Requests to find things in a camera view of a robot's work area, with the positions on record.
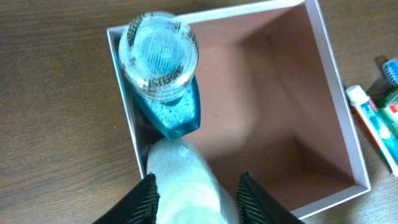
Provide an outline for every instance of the bottle cap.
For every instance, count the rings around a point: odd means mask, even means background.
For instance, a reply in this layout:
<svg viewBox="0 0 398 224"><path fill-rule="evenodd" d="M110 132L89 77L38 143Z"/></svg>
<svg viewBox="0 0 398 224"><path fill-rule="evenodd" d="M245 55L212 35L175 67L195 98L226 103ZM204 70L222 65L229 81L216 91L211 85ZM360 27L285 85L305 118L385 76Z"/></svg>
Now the bottle cap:
<svg viewBox="0 0 398 224"><path fill-rule="evenodd" d="M168 12L147 12L133 19L122 35L119 58L140 95L168 102L188 88L198 63L198 46L187 23Z"/></svg>

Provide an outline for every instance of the wood grain surface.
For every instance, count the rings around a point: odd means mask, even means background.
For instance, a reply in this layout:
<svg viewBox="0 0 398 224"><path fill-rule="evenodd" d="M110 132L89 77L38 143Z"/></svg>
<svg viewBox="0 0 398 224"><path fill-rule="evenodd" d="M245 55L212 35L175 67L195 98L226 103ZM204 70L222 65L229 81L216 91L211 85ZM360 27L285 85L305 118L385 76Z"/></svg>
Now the wood grain surface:
<svg viewBox="0 0 398 224"><path fill-rule="evenodd" d="M91 223L140 180L106 28L248 0L0 0L0 223ZM320 0L345 86L379 96L398 1ZM398 180L356 118L372 191L306 223L397 223Z"/></svg>

